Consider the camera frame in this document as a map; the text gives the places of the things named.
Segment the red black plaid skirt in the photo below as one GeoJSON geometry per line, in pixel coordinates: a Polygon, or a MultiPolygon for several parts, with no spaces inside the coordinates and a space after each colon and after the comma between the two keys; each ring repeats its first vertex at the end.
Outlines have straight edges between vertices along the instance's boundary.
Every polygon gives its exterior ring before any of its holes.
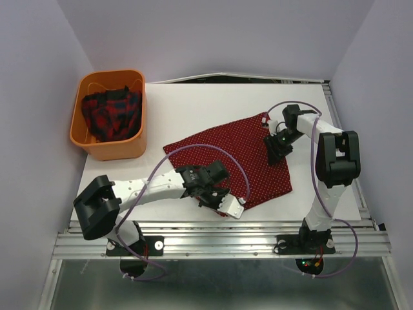
{"type": "Polygon", "coordinates": [[[99,142],[127,140],[141,128],[142,92],[128,87],[85,96],[81,112],[91,135],[99,142]]]}

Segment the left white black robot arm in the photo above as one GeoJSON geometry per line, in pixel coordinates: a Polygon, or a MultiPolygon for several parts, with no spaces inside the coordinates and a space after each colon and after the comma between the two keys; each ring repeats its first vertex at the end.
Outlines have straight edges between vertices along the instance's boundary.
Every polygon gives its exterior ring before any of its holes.
{"type": "Polygon", "coordinates": [[[230,192],[218,185],[228,178],[221,161],[180,167],[151,179],[111,181],[101,175],[77,196],[74,209],[85,240],[107,238],[128,254],[137,254],[143,249],[144,237],[136,223],[120,216],[122,212],[146,203],[187,197],[218,210],[230,192]]]}

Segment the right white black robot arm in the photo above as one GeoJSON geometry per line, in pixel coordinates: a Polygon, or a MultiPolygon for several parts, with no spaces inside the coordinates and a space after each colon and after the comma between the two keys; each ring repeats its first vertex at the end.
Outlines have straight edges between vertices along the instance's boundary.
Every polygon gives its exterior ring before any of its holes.
{"type": "Polygon", "coordinates": [[[354,131],[341,130],[323,120],[322,112],[301,101],[283,101],[284,129],[265,113],[261,124],[269,131],[264,138],[268,163],[274,166],[293,151],[293,144],[302,136],[310,142],[310,173],[315,198],[297,234],[276,237],[274,247],[280,255],[335,252],[331,235],[334,213],[341,195],[361,172],[359,137],[354,131]]]}

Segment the aluminium front rail frame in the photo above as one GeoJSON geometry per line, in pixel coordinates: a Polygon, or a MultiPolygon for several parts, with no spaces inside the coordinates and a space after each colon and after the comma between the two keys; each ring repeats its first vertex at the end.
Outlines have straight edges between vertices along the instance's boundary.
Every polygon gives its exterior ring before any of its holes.
{"type": "MultiPolygon", "coordinates": [[[[294,234],[300,222],[141,222],[144,236],[163,236],[163,256],[150,256],[152,260],[213,260],[213,259],[276,259],[276,236],[294,234]]],[[[358,237],[359,258],[379,257],[383,261],[390,282],[390,290],[399,309],[408,309],[405,297],[398,287],[399,280],[392,261],[391,244],[387,232],[375,230],[368,217],[352,223],[354,232],[342,224],[334,223],[332,238],[336,253],[333,258],[351,257],[354,237],[358,237]]],[[[46,276],[39,303],[40,309],[50,309],[63,260],[129,259],[131,256],[109,257],[105,238],[86,241],[77,221],[56,238],[52,261],[46,276]]]]}

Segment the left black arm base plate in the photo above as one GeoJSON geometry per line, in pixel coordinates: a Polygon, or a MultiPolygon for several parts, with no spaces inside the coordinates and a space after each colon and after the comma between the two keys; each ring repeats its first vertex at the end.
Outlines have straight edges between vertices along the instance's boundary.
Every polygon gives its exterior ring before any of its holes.
{"type": "MultiPolygon", "coordinates": [[[[163,256],[164,240],[163,236],[145,236],[144,240],[130,245],[129,248],[145,258],[149,256],[163,256]]],[[[128,249],[112,240],[108,240],[105,254],[109,257],[133,256],[128,249]]]]}

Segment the orange plastic bin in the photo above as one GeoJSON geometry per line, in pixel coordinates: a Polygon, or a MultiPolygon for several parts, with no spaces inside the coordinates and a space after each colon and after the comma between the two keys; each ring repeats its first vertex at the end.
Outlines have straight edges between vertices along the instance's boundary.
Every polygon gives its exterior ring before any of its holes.
{"type": "Polygon", "coordinates": [[[72,143],[99,161],[138,158],[143,155],[147,144],[147,102],[144,75],[134,69],[93,72],[86,75],[77,88],[69,137],[72,143]],[[86,125],[81,112],[81,100],[94,92],[115,90],[127,86],[131,91],[142,93],[141,128],[130,139],[100,142],[86,125]]]}

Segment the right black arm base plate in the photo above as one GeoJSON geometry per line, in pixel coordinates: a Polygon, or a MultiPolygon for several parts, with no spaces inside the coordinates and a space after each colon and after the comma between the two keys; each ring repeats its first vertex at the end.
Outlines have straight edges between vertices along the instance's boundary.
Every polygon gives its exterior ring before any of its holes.
{"type": "Polygon", "coordinates": [[[336,248],[331,234],[321,236],[300,236],[298,234],[279,234],[276,236],[276,249],[280,255],[335,254],[336,248]]]}

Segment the red polka dot skirt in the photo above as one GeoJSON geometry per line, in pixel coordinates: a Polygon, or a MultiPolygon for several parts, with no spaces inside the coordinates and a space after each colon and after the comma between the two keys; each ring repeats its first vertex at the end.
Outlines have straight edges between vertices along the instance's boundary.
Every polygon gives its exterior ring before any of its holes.
{"type": "Polygon", "coordinates": [[[166,154],[187,145],[201,144],[181,150],[169,157],[173,167],[203,165],[219,160],[230,174],[231,193],[245,200],[244,208],[257,205],[292,192],[286,159],[277,165],[268,164],[264,138],[268,130],[261,125],[263,113],[240,119],[193,134],[163,146],[166,154]]]}

